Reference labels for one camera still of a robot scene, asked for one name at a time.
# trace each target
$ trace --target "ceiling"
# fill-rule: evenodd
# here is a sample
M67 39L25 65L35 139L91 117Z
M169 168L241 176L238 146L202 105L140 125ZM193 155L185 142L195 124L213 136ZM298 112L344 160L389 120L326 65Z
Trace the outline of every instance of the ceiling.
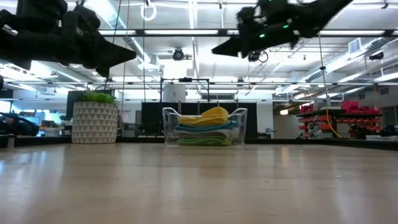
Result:
M116 11L119 9L119 4L121 4L119 16L128 29L235 29L236 13L243 6L255 3L253 0L222 0L223 8L220 9L219 0L198 0L197 3L193 1L192 4L189 3L189 0L152 0L151 3L156 7L157 13L150 21L144 21L141 16L143 1L86 0L86 7L97 9L96 12L101 19L100 29L111 28L105 18L109 1L110 5L116 6ZM67 2L70 9L73 9L75 1ZM389 0L388 3L390 5L387 9L381 9L384 4L383 0L355 0L352 5L332 19L326 28L396 29L398 28L398 19L396 19L398 0ZM7 9L15 13L15 5L16 0L2 0L0 9ZM152 11L153 9L151 8L145 9L145 16L151 16ZM130 47L120 37L107 37L106 39L120 46ZM181 48L186 55L195 54L198 72L196 75L199 78L210 78L214 82L236 82L238 78L244 78L245 82L300 82L308 74L308 71L321 66L320 46L323 52L322 59L326 62L347 51L348 44L356 38L321 38L321 45L319 38L302 39L294 49L290 49L288 45L273 47L267 49L269 60L266 63L250 63L245 58L211 54L213 47L227 39L227 37L196 37L194 39L191 37L135 37L136 42L142 47L143 51L156 55L159 58L159 65L164 68L160 68L160 70L143 70L139 68L142 61L135 59L113 67L111 76L118 81L122 80L120 77L123 77L123 75L127 77L126 81L130 82L139 82L144 79L144 76L147 82L159 81L161 74L165 70L176 66L171 62L171 53L175 48ZM374 39L364 38L361 40L363 44L366 44ZM384 47L382 50L384 50L385 58L395 58L397 47L396 44ZM363 57L358 57L347 65L340 66L334 70L333 74L335 75L328 75L328 82L337 82L342 77L358 73L369 66L373 67L384 62L384 60L373 62L368 60L365 62ZM193 64L192 60L185 62L184 67L188 70L184 75L195 77ZM64 68L57 63L46 63L46 65L54 70L61 70L61 74L66 74L83 82L104 82L104 78L101 78L93 70L82 66ZM143 85L126 86L126 88L143 87ZM268 85L259 86L257 89L269 90L277 87L278 85ZM121 88L121 86L112 86L112 88ZM236 89L237 87L230 85L220 86L220 88Z

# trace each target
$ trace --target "white cylinder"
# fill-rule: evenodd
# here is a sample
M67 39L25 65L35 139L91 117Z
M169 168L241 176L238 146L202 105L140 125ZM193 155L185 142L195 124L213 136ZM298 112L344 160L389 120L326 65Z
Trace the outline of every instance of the white cylinder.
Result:
M163 101L169 103L184 103L185 96L185 85L170 84L163 90Z

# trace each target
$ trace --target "wooden floor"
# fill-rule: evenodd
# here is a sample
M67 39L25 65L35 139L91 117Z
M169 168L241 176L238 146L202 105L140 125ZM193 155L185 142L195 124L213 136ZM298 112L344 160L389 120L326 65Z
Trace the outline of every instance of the wooden floor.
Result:
M0 153L1 224L397 220L392 151L67 144Z

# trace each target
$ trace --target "green towel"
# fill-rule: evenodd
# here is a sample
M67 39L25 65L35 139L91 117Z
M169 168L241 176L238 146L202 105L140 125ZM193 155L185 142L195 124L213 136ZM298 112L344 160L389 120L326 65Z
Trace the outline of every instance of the green towel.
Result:
M222 136L212 136L196 139L179 139L177 144L190 146L230 146L231 141Z

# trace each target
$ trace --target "acrylic basket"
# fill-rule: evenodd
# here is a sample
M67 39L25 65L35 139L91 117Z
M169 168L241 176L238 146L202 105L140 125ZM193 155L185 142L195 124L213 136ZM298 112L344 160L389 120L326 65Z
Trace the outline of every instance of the acrylic basket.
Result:
M200 118L201 116L181 115L173 108L163 108L165 143L166 145L243 146L247 114L248 109L238 108L228 116L225 124L220 126L186 126L180 124L182 117Z

